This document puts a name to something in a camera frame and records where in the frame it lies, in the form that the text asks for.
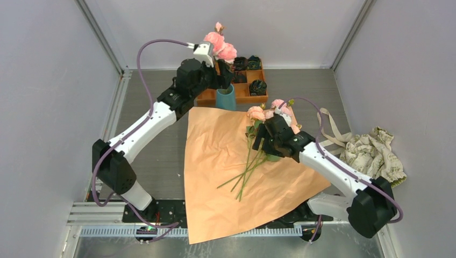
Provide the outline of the pink flower bunch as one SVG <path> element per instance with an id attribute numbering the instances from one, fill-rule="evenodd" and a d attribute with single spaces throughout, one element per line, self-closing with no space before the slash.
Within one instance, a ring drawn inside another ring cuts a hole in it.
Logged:
<path id="1" fill-rule="evenodd" d="M 276 99 L 272 101 L 270 107 L 267 107 L 266 104 L 263 103 L 259 106 L 253 106 L 248 109 L 246 115 L 249 117 L 252 124 L 246 127 L 245 133 L 247 137 L 248 147 L 245 169 L 242 173 L 219 185 L 219 188 L 227 185 L 232 181 L 236 181 L 231 191 L 238 189 L 238 193 L 235 199 L 241 201 L 245 187 L 247 186 L 253 172 L 257 169 L 257 167 L 268 161 L 280 161 L 281 158 L 278 155 L 268 154 L 265 150 L 262 149 L 263 147 L 266 147 L 267 144 L 272 142 L 271 139 L 266 140 L 264 138 L 267 133 L 264 127 L 264 122 L 278 113 L 279 115 L 284 116 L 286 119 L 290 119 L 287 121 L 287 123 L 291 129 L 297 133 L 299 129 L 302 128 L 302 126 L 296 122 L 293 122 L 294 115 L 292 113 L 291 107 L 293 106 L 294 102 L 294 99 L 291 99 L 289 101 Z"/>

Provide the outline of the green and peach wrapping paper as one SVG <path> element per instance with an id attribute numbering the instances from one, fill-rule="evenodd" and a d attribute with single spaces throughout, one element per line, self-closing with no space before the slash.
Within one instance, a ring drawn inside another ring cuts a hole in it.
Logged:
<path id="1" fill-rule="evenodd" d="M 254 170 L 236 200 L 248 155 L 244 112 L 210 107 L 189 111 L 184 195 L 191 244 L 238 234 L 277 219 L 330 186 L 313 169 L 284 158 Z"/>

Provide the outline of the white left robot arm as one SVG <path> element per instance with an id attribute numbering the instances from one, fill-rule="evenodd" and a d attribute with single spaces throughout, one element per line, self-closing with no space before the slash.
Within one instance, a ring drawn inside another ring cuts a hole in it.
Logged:
<path id="1" fill-rule="evenodd" d="M 152 221 L 157 208 L 151 204 L 152 196 L 138 182 L 132 162 L 160 132 L 193 108 L 199 95 L 207 89 L 226 89 L 232 79 L 231 66 L 223 60 L 218 60 L 214 67 L 196 59 L 182 61 L 172 85 L 153 101 L 152 108 L 116 137 L 107 142 L 99 139 L 93 144 L 93 178 L 134 206 L 142 221 Z"/>

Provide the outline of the cream printed ribbon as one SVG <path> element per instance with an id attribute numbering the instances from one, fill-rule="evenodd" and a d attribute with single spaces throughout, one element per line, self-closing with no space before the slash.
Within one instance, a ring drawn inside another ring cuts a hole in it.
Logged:
<path id="1" fill-rule="evenodd" d="M 324 148 L 330 147 L 329 152 L 338 156 L 346 149 L 346 144 L 353 138 L 353 134 L 351 132 L 342 134 L 330 112 L 325 108 L 320 108 L 319 113 L 317 113 L 319 125 L 323 125 L 323 116 L 329 122 L 330 133 L 326 133 L 324 128 L 322 129 L 321 135 L 324 140 L 320 142 L 320 145 Z"/>

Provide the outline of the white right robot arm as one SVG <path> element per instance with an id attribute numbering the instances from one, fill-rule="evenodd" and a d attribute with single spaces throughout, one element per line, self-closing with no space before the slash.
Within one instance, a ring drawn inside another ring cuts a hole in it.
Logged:
<path id="1" fill-rule="evenodd" d="M 320 173 L 341 196 L 320 192 L 299 205 L 302 219 L 329 216 L 348 222 L 365 238 L 400 217 L 391 184 L 383 177 L 371 178 L 340 161 L 304 131 L 294 133 L 287 119 L 275 114 L 255 130 L 254 150 L 289 157 Z"/>

